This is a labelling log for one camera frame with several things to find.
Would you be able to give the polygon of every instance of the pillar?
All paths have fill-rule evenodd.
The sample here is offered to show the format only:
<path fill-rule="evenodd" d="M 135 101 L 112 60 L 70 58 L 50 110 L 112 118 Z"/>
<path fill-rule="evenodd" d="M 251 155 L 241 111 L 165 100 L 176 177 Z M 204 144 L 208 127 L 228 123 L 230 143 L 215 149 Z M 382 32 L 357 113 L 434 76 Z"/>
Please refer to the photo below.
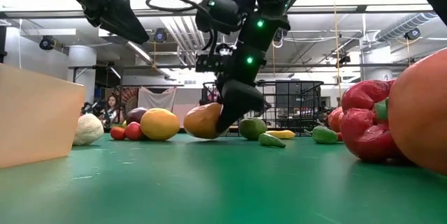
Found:
<path fill-rule="evenodd" d="M 68 52 L 69 66 L 93 66 L 96 65 L 96 50 L 91 47 L 74 45 Z M 85 88 L 85 102 L 93 103 L 95 94 L 96 71 L 93 69 L 77 69 L 75 83 L 82 84 Z M 73 81 L 73 70 L 68 70 L 68 81 Z"/>
<path fill-rule="evenodd" d="M 385 64 L 391 62 L 391 47 L 384 46 L 377 49 L 363 51 L 360 55 L 363 64 Z M 362 80 L 391 80 L 393 70 L 386 67 L 362 67 L 360 69 Z"/>

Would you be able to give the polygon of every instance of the toy fruit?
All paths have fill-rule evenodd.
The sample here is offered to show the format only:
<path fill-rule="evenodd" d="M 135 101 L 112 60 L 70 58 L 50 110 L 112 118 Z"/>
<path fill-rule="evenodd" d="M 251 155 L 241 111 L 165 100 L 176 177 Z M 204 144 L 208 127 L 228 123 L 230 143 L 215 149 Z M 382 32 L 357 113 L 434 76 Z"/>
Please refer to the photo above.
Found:
<path fill-rule="evenodd" d="M 179 119 L 172 112 L 153 108 L 141 117 L 140 127 L 150 140 L 165 141 L 178 133 L 180 124 Z"/>
<path fill-rule="evenodd" d="M 221 114 L 222 105 L 210 103 L 193 108 L 183 120 L 185 131 L 194 137 L 214 139 L 219 136 L 216 124 Z"/>
<path fill-rule="evenodd" d="M 386 113 L 376 111 L 383 110 L 382 101 L 392 85 L 393 81 L 366 80 L 353 85 L 342 97 L 342 138 L 349 151 L 362 160 L 383 162 L 402 157 L 386 118 L 377 117 Z"/>
<path fill-rule="evenodd" d="M 342 122 L 343 116 L 342 107 L 338 107 L 329 114 L 328 123 L 330 130 L 333 130 L 336 133 L 340 132 L 340 123 Z"/>
<path fill-rule="evenodd" d="M 305 130 L 305 133 L 311 135 L 317 144 L 335 144 L 339 141 L 338 134 L 324 126 L 316 126 L 312 132 Z"/>
<path fill-rule="evenodd" d="M 447 175 L 447 51 L 407 68 L 388 99 L 390 131 L 416 165 Z"/>
<path fill-rule="evenodd" d="M 292 140 L 295 137 L 295 133 L 291 130 L 268 130 L 265 133 L 275 136 L 280 140 Z"/>
<path fill-rule="evenodd" d="M 275 136 L 271 136 L 267 133 L 262 133 L 258 138 L 259 144 L 266 147 L 279 147 L 284 148 L 286 144 L 284 144 L 279 138 Z"/>
<path fill-rule="evenodd" d="M 141 140 L 143 137 L 140 124 L 137 122 L 132 122 L 126 127 L 125 131 L 126 137 L 129 140 Z"/>
<path fill-rule="evenodd" d="M 126 115 L 126 124 L 129 125 L 132 122 L 140 123 L 141 117 L 146 113 L 146 111 L 147 111 L 147 109 L 143 108 L 143 107 L 138 107 L 138 108 L 131 110 Z"/>
<path fill-rule="evenodd" d="M 110 129 L 110 136 L 114 140 L 125 140 L 126 139 L 126 129 L 114 126 L 112 129 Z"/>
<path fill-rule="evenodd" d="M 104 134 L 101 121 L 93 114 L 82 115 L 78 118 L 73 145 L 88 145 L 95 142 Z"/>
<path fill-rule="evenodd" d="M 248 140 L 257 140 L 259 135 L 267 131 L 267 125 L 262 119 L 243 119 L 239 123 L 239 133 Z"/>

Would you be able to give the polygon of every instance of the metal cage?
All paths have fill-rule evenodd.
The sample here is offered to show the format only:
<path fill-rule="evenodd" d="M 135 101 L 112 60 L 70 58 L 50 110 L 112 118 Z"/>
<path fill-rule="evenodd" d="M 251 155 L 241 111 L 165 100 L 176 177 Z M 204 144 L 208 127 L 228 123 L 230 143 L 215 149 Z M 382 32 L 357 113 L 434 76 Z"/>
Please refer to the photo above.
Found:
<path fill-rule="evenodd" d="M 322 113 L 322 84 L 321 81 L 297 80 L 258 82 L 256 88 L 264 97 L 264 109 L 261 112 L 250 111 L 243 118 L 258 117 L 264 120 L 269 130 L 291 130 L 302 135 L 304 129 L 312 130 L 318 125 Z M 203 84 L 202 103 L 216 102 L 217 96 L 213 82 Z M 230 127 L 230 132 L 238 132 L 240 120 Z"/>

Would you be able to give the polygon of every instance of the cardboard box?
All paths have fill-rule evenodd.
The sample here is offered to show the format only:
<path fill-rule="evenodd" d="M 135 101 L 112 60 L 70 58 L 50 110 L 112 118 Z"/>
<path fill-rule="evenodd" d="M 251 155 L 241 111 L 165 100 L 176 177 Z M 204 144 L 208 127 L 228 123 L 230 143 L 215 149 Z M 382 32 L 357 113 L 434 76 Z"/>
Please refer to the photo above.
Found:
<path fill-rule="evenodd" d="M 0 168 L 67 156 L 84 87 L 0 64 Z"/>

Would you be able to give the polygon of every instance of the green table surface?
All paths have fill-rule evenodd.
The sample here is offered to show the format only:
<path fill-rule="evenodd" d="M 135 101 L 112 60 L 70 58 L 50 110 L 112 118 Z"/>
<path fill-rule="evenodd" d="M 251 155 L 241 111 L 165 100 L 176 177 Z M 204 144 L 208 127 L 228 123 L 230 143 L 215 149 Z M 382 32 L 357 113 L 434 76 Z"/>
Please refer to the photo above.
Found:
<path fill-rule="evenodd" d="M 447 223 L 447 180 L 308 137 L 110 141 L 0 170 L 1 224 Z"/>

